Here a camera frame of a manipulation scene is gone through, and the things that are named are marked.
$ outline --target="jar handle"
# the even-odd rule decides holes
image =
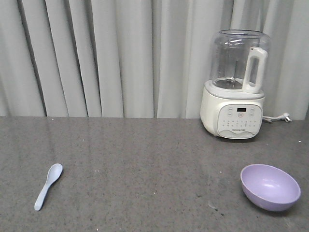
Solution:
[[[245,76],[243,79],[242,90],[247,93],[258,93],[262,88],[263,75],[265,72],[266,59],[268,53],[260,47],[250,47],[247,67],[245,71]],[[250,82],[250,75],[252,71],[253,59],[258,59],[258,66],[256,72],[255,85]]]

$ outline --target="white curtain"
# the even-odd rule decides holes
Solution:
[[[308,0],[1,0],[0,116],[199,118],[213,34],[263,31],[264,114],[305,119]]]

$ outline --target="lavender plastic bowl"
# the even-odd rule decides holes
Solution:
[[[273,166],[248,165],[241,170],[240,179],[249,200],[265,210],[286,210],[300,197],[298,183],[289,174]]]

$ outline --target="spoon handle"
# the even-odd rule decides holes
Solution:
[[[45,184],[37,198],[37,201],[34,204],[34,209],[36,211],[39,211],[41,209],[48,189],[49,189],[49,186]]]

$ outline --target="white handle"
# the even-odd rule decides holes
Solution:
[[[39,211],[41,209],[48,189],[49,189],[49,186],[45,184],[37,198],[37,201],[34,204],[34,209],[36,211]]]
[[[243,79],[242,90],[247,93],[258,93],[262,88],[263,75],[265,71],[266,59],[268,53],[260,47],[251,47],[247,60],[247,67]],[[250,85],[250,75],[253,65],[253,59],[259,60],[256,72],[255,86]]]

